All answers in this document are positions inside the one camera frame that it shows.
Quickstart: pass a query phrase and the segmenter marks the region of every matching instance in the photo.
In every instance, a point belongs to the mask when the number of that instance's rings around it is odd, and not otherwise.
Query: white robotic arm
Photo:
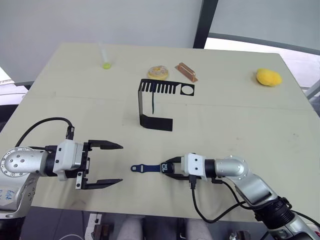
[[[73,141],[73,126],[68,127],[67,138],[59,145],[19,146],[23,138],[43,122],[44,120],[33,125],[18,141],[17,146],[0,158],[0,240],[19,239],[25,216],[36,193],[39,177],[57,177],[60,181],[76,178],[75,189],[83,190],[106,188],[122,181],[101,179],[96,183],[87,183],[86,174],[89,173],[90,166],[88,152],[93,147],[102,150],[123,147],[105,140],[76,143]]]
[[[263,221],[276,240],[320,240],[298,214],[290,210],[291,205],[285,198],[279,197],[261,177],[250,171],[244,159],[235,156],[206,159],[188,153],[181,157],[181,171],[189,177],[193,191],[197,178],[214,182],[216,178],[225,177],[232,181],[249,206],[243,207],[253,210],[255,218]]]

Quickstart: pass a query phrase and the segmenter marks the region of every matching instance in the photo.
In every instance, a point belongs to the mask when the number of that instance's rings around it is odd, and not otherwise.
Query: wooden table
[[[74,139],[108,140],[119,150],[90,153],[89,182],[123,178],[105,189],[75,190],[75,180],[41,177],[34,206],[74,210],[199,218],[188,181],[161,173],[130,171],[185,153],[208,158],[244,158],[295,210],[319,220],[319,118],[278,54],[241,51],[106,45],[112,67],[105,70],[97,44],[64,43],[38,76],[0,134],[5,153],[33,123],[66,117]],[[150,67],[164,65],[168,81],[191,83],[175,69],[184,62],[196,72],[194,96],[155,94],[155,117],[173,118],[173,131],[139,125],[138,86]],[[258,68],[280,73],[276,87],[255,80]],[[151,116],[151,97],[144,96]],[[63,141],[62,122],[45,123],[22,145]],[[199,181],[196,198],[207,218],[235,203],[223,185]],[[235,209],[224,220],[252,221],[252,211]]]

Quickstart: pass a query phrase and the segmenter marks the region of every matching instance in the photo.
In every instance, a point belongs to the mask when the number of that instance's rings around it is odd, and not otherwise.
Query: black cable
[[[151,105],[152,105],[152,114],[154,114],[155,113],[155,93],[154,92],[152,92]]]
[[[200,210],[198,209],[198,206],[197,206],[197,202],[196,202],[196,196],[195,196],[195,189],[194,188],[191,188],[191,192],[192,192],[192,200],[193,200],[193,205],[194,205],[194,208],[196,210],[196,212],[199,214],[199,216],[208,224],[213,224],[217,221],[219,221],[224,215],[226,215],[227,213],[229,213],[231,210],[235,209],[236,207],[240,206],[241,204],[244,204],[245,202],[244,201],[241,201],[240,203],[236,203],[235,205],[229,207],[227,210],[225,210],[223,213],[221,213],[218,217],[216,217],[215,219],[213,220],[209,220],[209,219],[206,219],[205,216],[203,216],[203,214],[200,212]]]
[[[64,121],[68,124],[68,128],[67,128],[67,132],[66,132],[66,139],[70,139],[73,140],[74,139],[74,126],[72,125],[72,123],[64,118],[64,117],[49,117],[46,119],[43,119],[41,121],[36,122],[35,124],[33,124],[31,127],[29,127],[29,129],[22,135],[22,137],[20,137],[19,141],[16,143],[15,148],[19,147],[20,144],[22,143],[22,141],[25,139],[25,137],[38,125],[43,124],[45,122],[49,122],[49,121],[55,121],[55,120],[60,120],[60,121]]]
[[[265,240],[268,235],[269,235],[269,232],[266,231],[265,234],[263,234],[263,236],[260,238],[260,240]]]
[[[239,201],[239,199],[238,199],[235,191],[232,189],[232,187],[231,187],[228,183],[226,183],[225,181],[222,181],[222,183],[229,188],[229,190],[231,191],[231,193],[232,193],[235,201],[239,204],[240,207],[242,207],[242,208],[244,208],[244,209],[248,209],[248,210],[258,210],[258,209],[261,209],[261,208],[263,208],[263,207],[265,207],[265,206],[267,206],[267,205],[269,205],[269,204],[272,204],[273,202],[277,201],[277,199],[271,200],[271,201],[268,201],[268,202],[266,202],[266,203],[264,203],[264,204],[261,204],[261,205],[259,205],[259,206],[256,206],[256,207],[244,206],[244,205],[240,204],[240,201]],[[309,216],[307,216],[307,215],[304,215],[303,213],[298,212],[298,211],[294,211],[294,210],[291,210],[291,211],[294,212],[294,213],[296,213],[296,214],[298,214],[299,216],[301,216],[301,217],[309,220],[309,221],[312,222],[314,225],[316,225],[318,228],[320,228],[320,223],[318,223],[316,220],[312,219],[311,217],[309,217]]]
[[[304,219],[308,219],[310,222],[312,222],[314,225],[316,225],[318,228],[320,228],[320,224],[316,220],[313,220],[311,217],[304,215],[303,213],[298,212],[298,211],[294,211],[294,210],[291,210],[291,211],[298,214],[299,216],[303,217]]]
[[[277,202],[278,199],[274,199],[274,200],[270,200],[270,201],[267,201],[261,205],[258,205],[258,206],[244,206],[243,204],[240,204],[240,200],[239,198],[237,197],[235,191],[232,189],[232,187],[226,183],[225,181],[221,181],[224,185],[226,185],[228,187],[228,189],[231,191],[235,201],[239,204],[240,207],[242,207],[243,209],[247,209],[247,210],[259,210],[259,209],[262,209],[266,206],[268,206],[269,204],[272,204],[274,202]]]

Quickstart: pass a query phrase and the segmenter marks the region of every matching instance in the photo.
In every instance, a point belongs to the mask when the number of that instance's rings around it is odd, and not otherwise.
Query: yellow sponge
[[[257,81],[265,86],[275,86],[282,83],[282,78],[276,71],[266,68],[259,68],[255,75]]]

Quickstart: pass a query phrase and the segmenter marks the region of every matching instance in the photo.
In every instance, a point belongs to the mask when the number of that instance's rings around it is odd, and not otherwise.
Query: gray pants
[[[141,216],[129,216],[123,223],[117,240],[143,240]],[[206,223],[200,219],[186,221],[187,240],[213,240]]]

